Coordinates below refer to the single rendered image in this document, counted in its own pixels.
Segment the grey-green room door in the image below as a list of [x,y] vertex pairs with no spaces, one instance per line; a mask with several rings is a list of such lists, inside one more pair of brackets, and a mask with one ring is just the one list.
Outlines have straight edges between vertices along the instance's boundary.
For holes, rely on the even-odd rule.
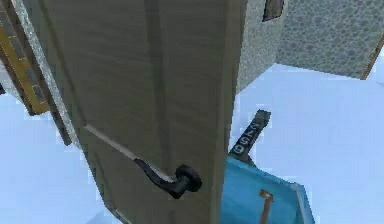
[[[247,0],[18,0],[48,76],[123,224],[218,224]],[[202,180],[180,199],[166,180]]]

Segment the black printed strip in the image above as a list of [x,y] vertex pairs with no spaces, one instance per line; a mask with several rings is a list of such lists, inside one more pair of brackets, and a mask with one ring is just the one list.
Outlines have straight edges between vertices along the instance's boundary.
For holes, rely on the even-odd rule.
[[271,113],[259,109],[245,131],[235,142],[229,155],[251,166],[255,166],[249,153],[263,129],[268,125]]

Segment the blue box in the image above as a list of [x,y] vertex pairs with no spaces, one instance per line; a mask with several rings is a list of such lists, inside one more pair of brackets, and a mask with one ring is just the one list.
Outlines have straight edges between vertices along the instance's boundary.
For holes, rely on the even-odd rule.
[[218,224],[316,224],[306,189],[228,157]]

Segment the yellow and brown door frame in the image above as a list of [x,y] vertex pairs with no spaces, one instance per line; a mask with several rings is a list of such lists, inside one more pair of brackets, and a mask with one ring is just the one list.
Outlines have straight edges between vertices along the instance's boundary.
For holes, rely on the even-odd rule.
[[12,0],[0,0],[0,61],[28,114],[49,112],[64,144],[70,145],[72,140]]

